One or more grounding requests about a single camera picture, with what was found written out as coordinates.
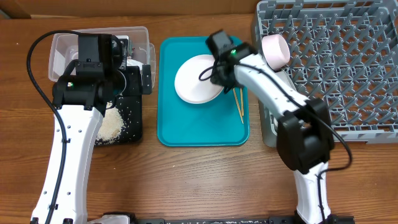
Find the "wooden chopstick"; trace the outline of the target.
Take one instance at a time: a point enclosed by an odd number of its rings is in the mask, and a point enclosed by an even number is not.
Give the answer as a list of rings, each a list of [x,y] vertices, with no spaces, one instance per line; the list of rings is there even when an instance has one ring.
[[[236,107],[238,109],[238,113],[239,113],[239,117],[242,123],[244,123],[243,121],[243,117],[241,115],[241,102],[240,102],[240,90],[236,90],[235,88],[233,89],[233,95],[234,95],[234,99],[236,102]]]
[[[241,115],[244,116],[244,101],[243,101],[243,89],[240,88],[240,102],[241,102]]]

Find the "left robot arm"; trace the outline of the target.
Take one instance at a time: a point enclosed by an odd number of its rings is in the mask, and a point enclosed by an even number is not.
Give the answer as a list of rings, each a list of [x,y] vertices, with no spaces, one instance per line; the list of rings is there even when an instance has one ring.
[[[95,146],[142,137],[142,97],[152,71],[131,57],[126,35],[77,33],[78,56],[45,102],[55,117],[52,150],[32,223],[87,223],[86,193]]]

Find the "grey bowl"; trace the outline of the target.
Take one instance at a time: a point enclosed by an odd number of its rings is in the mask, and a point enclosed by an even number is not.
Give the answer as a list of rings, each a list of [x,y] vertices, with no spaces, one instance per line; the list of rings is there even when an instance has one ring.
[[[286,83],[289,87],[291,87],[293,90],[297,90],[294,83],[292,82],[291,78],[289,77],[289,75],[281,70],[279,72],[275,73],[284,83]]]

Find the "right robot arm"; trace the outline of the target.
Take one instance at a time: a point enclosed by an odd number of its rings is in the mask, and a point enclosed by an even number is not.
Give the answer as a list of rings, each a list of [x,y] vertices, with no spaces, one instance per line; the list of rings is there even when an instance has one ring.
[[[296,214],[304,223],[328,223],[326,170],[335,143],[326,103],[309,99],[283,81],[275,70],[289,62],[290,50],[280,34],[262,39],[262,51],[234,44],[223,30],[206,40],[215,58],[210,81],[226,91],[242,86],[252,91],[277,121],[276,148],[294,172],[298,195]]]

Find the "large white plate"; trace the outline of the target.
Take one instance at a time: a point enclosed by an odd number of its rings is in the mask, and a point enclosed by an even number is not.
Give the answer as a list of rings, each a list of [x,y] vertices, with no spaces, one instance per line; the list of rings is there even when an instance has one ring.
[[[200,81],[199,76],[206,68],[213,66],[212,55],[197,55],[184,62],[175,76],[175,91],[187,103],[202,104],[216,98],[223,90],[222,86],[212,84],[210,80]]]

